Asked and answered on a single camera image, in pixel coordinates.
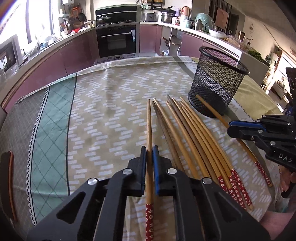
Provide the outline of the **pink sleeved forearm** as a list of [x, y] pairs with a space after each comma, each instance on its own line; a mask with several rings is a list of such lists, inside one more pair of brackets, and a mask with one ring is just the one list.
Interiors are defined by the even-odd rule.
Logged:
[[279, 213], [267, 211], [262, 217], [260, 224], [268, 231], [272, 240], [279, 236], [289, 223], [293, 212]]

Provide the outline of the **person's right hand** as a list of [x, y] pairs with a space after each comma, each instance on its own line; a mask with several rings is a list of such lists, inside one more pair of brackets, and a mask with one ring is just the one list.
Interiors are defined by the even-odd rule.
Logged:
[[288, 198], [295, 185], [295, 172], [279, 165], [281, 196]]

